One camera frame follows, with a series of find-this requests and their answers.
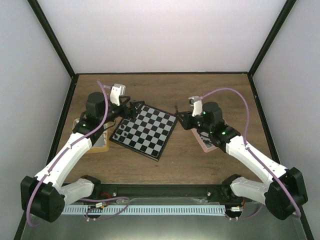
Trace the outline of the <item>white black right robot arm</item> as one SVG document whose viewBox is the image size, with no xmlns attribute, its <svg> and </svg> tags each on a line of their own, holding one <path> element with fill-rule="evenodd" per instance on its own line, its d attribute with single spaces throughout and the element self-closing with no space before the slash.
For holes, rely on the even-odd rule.
<svg viewBox="0 0 320 240">
<path fill-rule="evenodd" d="M 260 179 L 256 182 L 233 175 L 230 184 L 222 188 L 223 198 L 229 202 L 238 197 L 251 199 L 266 206 L 279 220 L 300 218 L 300 208 L 308 201 L 301 171 L 275 162 L 249 144 L 243 134 L 226 123 L 216 102 L 197 101 L 191 106 L 193 110 L 175 112 L 181 126 L 206 133 L 216 148 L 240 161 Z"/>
</svg>

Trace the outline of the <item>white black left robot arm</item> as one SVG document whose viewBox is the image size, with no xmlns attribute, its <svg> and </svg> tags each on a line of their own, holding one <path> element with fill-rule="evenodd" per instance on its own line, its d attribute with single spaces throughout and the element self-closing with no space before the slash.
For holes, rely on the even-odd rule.
<svg viewBox="0 0 320 240">
<path fill-rule="evenodd" d="M 65 206 L 81 199 L 97 202 L 101 198 L 101 181 L 95 177 L 84 175 L 74 183 L 63 183 L 80 158 L 103 135 L 105 124 L 118 117 L 136 117 L 144 103 L 143 100 L 131 101 L 129 96 L 119 96 L 112 102 L 102 92 L 88 96 L 85 111 L 67 143 L 36 176 L 26 176 L 20 183 L 21 206 L 28 221 L 34 215 L 52 223 Z"/>
</svg>

